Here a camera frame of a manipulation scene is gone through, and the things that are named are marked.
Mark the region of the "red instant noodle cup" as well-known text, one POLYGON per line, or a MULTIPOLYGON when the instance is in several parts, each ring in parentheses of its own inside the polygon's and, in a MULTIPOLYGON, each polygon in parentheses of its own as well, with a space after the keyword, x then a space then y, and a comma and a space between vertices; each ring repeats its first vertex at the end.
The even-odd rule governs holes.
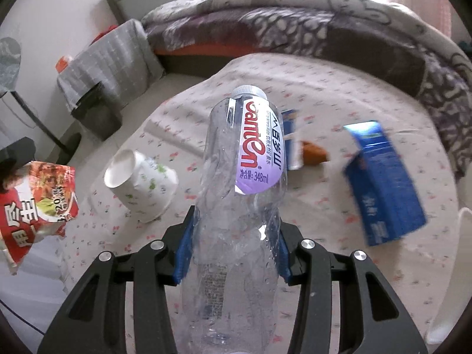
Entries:
POLYGON ((1 183, 1 257, 12 274, 33 244, 64 236, 79 213, 75 168, 31 161, 1 183))

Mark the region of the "large blue carton box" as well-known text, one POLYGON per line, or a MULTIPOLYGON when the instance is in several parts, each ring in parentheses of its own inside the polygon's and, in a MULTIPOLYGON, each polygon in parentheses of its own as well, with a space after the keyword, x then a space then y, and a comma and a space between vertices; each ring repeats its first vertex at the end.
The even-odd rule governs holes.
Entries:
POLYGON ((422 228, 426 214, 414 183, 379 122, 345 125, 358 152, 344 169, 368 246, 399 240, 422 228))

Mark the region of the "white paper cup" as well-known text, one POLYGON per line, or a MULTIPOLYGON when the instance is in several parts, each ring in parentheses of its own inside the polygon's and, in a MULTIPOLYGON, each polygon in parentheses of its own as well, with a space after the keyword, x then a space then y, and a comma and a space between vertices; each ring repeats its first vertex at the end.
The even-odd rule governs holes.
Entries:
POLYGON ((165 213, 178 188, 175 170, 134 150, 118 152, 104 173, 105 186, 143 223, 165 213))

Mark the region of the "clear plastic water bottle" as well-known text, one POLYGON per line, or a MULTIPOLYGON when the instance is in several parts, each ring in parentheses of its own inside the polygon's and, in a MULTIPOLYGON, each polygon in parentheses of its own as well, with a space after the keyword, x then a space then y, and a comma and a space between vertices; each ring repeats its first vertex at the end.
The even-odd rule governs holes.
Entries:
POLYGON ((279 207, 286 193, 281 117, 256 86, 210 112, 180 353, 264 353, 277 320, 279 207))

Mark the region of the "small blue white box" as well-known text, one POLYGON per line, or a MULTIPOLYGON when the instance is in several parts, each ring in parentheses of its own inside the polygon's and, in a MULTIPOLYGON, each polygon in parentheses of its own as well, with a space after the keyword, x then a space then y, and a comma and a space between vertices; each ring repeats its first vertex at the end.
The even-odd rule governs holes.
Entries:
POLYGON ((299 133, 298 111, 286 109, 282 111, 286 164, 288 171, 303 167, 302 142, 299 133))

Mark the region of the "white plastic chair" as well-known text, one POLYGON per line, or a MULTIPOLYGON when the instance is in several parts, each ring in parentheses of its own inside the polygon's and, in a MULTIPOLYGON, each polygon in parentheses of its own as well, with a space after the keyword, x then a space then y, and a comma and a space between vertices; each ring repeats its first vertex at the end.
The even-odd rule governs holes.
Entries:
POLYGON ((425 335, 429 353, 446 342, 471 301, 471 210, 467 207, 458 212, 458 229, 458 248, 446 294, 425 335))

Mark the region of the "orange item on nightstand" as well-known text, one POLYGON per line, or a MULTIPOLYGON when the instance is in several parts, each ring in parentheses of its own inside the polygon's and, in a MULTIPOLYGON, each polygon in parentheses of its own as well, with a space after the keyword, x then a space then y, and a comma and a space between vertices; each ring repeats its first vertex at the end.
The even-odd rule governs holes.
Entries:
POLYGON ((58 72, 58 73, 62 73, 66 67, 68 67, 68 65, 71 64, 71 62, 73 62, 73 57, 70 56, 70 55, 65 55, 65 56, 62 56, 60 57, 60 59, 56 62, 55 64, 55 70, 58 72))

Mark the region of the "grey checked covered nightstand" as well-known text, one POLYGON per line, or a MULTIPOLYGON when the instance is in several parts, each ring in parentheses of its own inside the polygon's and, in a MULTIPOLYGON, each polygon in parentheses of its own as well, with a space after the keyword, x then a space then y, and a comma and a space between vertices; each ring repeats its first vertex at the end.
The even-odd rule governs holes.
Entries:
POLYGON ((131 19, 78 54, 58 75, 68 110, 93 86, 118 109, 141 96, 164 74, 140 21, 131 19))

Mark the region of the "cherry print tablecloth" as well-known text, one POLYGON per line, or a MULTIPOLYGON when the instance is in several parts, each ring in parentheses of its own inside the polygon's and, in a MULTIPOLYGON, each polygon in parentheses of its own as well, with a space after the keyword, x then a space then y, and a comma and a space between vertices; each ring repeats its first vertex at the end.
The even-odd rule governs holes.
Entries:
POLYGON ((261 88, 281 111, 296 114, 292 161, 280 207, 283 221, 334 253, 361 249, 397 292, 420 333, 443 302, 459 242, 458 197, 450 159, 424 107, 401 90, 333 62, 281 54, 251 54, 207 80, 171 74, 122 112, 123 124, 104 143, 79 151, 79 215, 61 241, 62 279, 72 289, 104 250, 139 250, 179 223, 196 201, 211 109, 240 85, 261 88), (371 247, 344 169, 358 151, 346 130, 381 124, 414 182, 426 225, 400 240, 371 247), (137 150, 173 169, 178 190, 169 208, 144 224, 105 186, 116 153, 137 150))

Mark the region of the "red cloth on nightstand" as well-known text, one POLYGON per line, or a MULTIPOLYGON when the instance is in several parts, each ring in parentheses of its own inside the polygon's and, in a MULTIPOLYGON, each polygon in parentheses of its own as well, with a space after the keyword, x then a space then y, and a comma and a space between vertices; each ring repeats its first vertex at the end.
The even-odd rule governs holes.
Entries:
POLYGON ((93 40, 92 42, 90 43, 90 45, 94 44, 96 41, 98 41, 99 39, 101 39, 102 37, 106 36, 107 34, 109 34, 111 31, 115 30, 118 28, 118 25, 112 25, 110 27, 108 27, 107 29, 105 29, 104 31, 100 32, 93 40))

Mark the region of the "orange peel piece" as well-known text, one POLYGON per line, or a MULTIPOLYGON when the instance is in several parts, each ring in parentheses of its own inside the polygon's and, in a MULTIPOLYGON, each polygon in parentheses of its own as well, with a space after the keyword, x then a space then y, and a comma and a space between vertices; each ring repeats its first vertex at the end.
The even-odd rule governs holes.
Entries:
POLYGON ((329 161, 329 154, 324 148, 312 142, 302 142, 302 160, 307 166, 317 166, 329 161))

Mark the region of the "patterned grey purple quilt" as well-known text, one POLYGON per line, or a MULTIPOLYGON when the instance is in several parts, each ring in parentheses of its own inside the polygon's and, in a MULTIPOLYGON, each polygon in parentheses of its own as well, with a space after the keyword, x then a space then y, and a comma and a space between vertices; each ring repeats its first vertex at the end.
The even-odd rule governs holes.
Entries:
POLYGON ((415 14, 371 0, 209 0, 143 28, 156 54, 278 53, 368 73, 426 108, 456 175, 471 165, 471 61, 415 14))

